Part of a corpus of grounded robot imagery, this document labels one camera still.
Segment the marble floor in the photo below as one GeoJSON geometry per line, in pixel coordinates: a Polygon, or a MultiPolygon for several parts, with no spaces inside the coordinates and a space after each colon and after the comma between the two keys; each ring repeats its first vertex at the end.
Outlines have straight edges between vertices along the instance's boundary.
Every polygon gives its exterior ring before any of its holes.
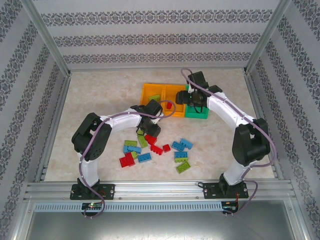
{"type": "MultiPolygon", "coordinates": [[[[192,69],[203,71],[209,85],[218,85],[229,99],[243,111],[255,116],[253,105],[241,69],[192,69]]],[[[79,175],[78,158],[71,143],[74,132],[88,113],[112,115],[140,103],[143,83],[185,84],[179,69],[119,70],[76,72],[72,74],[62,116],[56,134],[45,181],[75,181],[79,175]]],[[[193,143],[188,150],[191,168],[178,174],[174,151],[159,156],[151,152],[152,160],[121,168],[125,140],[137,140],[136,128],[110,136],[98,159],[101,181],[155,181],[218,179],[233,161],[231,152],[233,131],[214,112],[208,119],[170,117],[160,121],[161,133],[156,145],[172,144],[185,138],[193,143]]],[[[150,152],[150,147],[142,153],[150,152]]],[[[265,157],[260,163],[266,163],[265,157]]],[[[271,167],[254,168],[247,178],[274,178],[271,167]]]]}

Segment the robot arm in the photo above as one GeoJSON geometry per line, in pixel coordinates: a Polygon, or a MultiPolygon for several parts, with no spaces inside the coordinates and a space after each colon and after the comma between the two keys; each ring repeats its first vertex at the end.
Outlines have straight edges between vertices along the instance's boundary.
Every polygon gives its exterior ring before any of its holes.
{"type": "MultiPolygon", "coordinates": [[[[163,116],[162,107],[155,100],[151,100],[146,106],[131,106],[125,112],[138,112],[153,116],[163,116]]],[[[74,150],[77,152],[79,158],[81,158],[93,137],[91,132],[94,132],[107,118],[110,118],[110,116],[98,116],[92,112],[83,120],[82,124],[71,139],[74,144],[74,150]]],[[[137,127],[137,130],[141,129],[143,132],[153,137],[157,137],[161,131],[161,128],[157,124],[159,119],[160,118],[150,118],[138,114],[122,114],[106,121],[97,133],[96,138],[81,164],[83,178],[88,185],[92,187],[99,182],[97,158],[103,153],[111,134],[115,134],[127,128],[137,127]]],[[[83,182],[83,178],[80,177],[78,182],[80,181],[84,186],[85,183],[83,182]]]]}
{"type": "Polygon", "coordinates": [[[270,152],[268,140],[249,124],[244,117],[239,116],[235,109],[241,112],[248,120],[253,121],[265,133],[268,134],[268,126],[264,119],[254,119],[233,104],[216,85],[209,86],[203,73],[195,72],[188,76],[189,80],[198,86],[207,89],[208,94],[189,83],[188,91],[180,91],[176,95],[177,104],[187,104],[191,107],[203,107],[210,109],[222,118],[223,121],[234,131],[232,154],[234,161],[230,167],[220,176],[219,187],[226,194],[232,186],[243,181],[243,174],[252,165],[255,165],[270,152]]]}

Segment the striped wall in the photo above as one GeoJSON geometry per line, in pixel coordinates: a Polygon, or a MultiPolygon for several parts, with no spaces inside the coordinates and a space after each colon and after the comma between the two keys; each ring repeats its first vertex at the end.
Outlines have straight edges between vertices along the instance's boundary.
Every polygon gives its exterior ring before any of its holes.
{"type": "Polygon", "coordinates": [[[0,2],[0,240],[33,182],[65,76],[19,0],[0,2]]]}
{"type": "Polygon", "coordinates": [[[251,78],[281,170],[320,239],[320,1],[293,0],[251,78]]]}
{"type": "Polygon", "coordinates": [[[279,0],[35,0],[71,70],[244,67],[279,0]]]}

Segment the red lego brick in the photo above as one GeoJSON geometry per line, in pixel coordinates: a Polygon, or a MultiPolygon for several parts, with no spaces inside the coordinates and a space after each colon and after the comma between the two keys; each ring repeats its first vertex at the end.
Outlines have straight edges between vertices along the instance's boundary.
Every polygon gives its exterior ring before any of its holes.
{"type": "Polygon", "coordinates": [[[120,160],[120,164],[121,164],[121,167],[124,168],[126,166],[128,166],[127,164],[127,158],[124,156],[122,158],[119,159],[120,160]]]}
{"type": "Polygon", "coordinates": [[[169,151],[171,150],[169,144],[166,144],[166,145],[162,146],[162,149],[163,149],[163,151],[164,151],[165,153],[166,153],[166,152],[169,152],[169,151]]]}
{"type": "Polygon", "coordinates": [[[125,157],[126,157],[127,166],[131,167],[131,166],[135,165],[135,160],[132,157],[131,152],[126,153],[125,157]]]}
{"type": "Polygon", "coordinates": [[[151,145],[150,150],[159,155],[162,155],[164,153],[164,151],[160,147],[157,147],[155,145],[151,145]]]}
{"type": "Polygon", "coordinates": [[[154,145],[157,141],[157,138],[154,136],[150,136],[149,134],[144,136],[144,139],[148,142],[150,145],[154,145]]]}
{"type": "Polygon", "coordinates": [[[166,104],[166,109],[171,109],[172,108],[172,103],[171,102],[168,102],[167,104],[166,104]]]}

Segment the blue lego brick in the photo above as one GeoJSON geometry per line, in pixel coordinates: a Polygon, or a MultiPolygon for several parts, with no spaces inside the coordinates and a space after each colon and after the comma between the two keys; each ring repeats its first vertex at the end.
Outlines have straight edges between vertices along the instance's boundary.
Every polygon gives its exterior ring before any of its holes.
{"type": "Polygon", "coordinates": [[[128,146],[128,150],[130,152],[136,152],[137,154],[141,154],[141,147],[138,146],[128,146]]]}
{"type": "Polygon", "coordinates": [[[182,152],[184,149],[185,149],[185,146],[183,146],[182,144],[180,143],[177,143],[176,141],[174,141],[172,143],[172,146],[171,146],[173,149],[175,150],[178,150],[179,152],[182,152]]]}
{"type": "Polygon", "coordinates": [[[150,153],[145,153],[145,154],[142,154],[142,155],[138,155],[139,163],[143,163],[143,162],[149,161],[151,159],[152,158],[151,158],[150,153]]]}
{"type": "Polygon", "coordinates": [[[179,159],[179,158],[187,158],[188,153],[186,151],[175,151],[174,152],[174,158],[179,159]]]}
{"type": "Polygon", "coordinates": [[[129,150],[128,147],[129,147],[129,146],[123,146],[123,153],[124,153],[124,154],[133,152],[133,151],[129,150]]]}
{"type": "Polygon", "coordinates": [[[180,144],[185,146],[187,149],[191,149],[193,144],[187,140],[185,140],[184,138],[181,139],[180,144]]]}

